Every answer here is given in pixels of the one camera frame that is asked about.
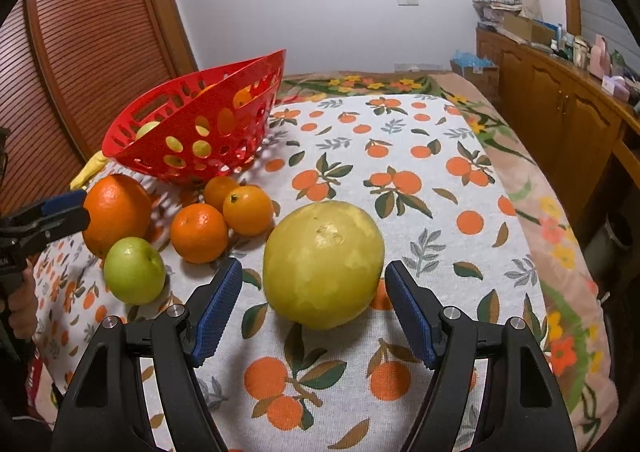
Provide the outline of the person left hand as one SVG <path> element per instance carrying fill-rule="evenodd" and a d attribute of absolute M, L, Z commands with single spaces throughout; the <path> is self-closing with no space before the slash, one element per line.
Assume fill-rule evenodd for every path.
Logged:
<path fill-rule="evenodd" d="M 22 277 L 22 285 L 8 297 L 9 324 L 17 339 L 31 339 L 37 328 L 38 309 L 31 263 L 27 263 Z"/>

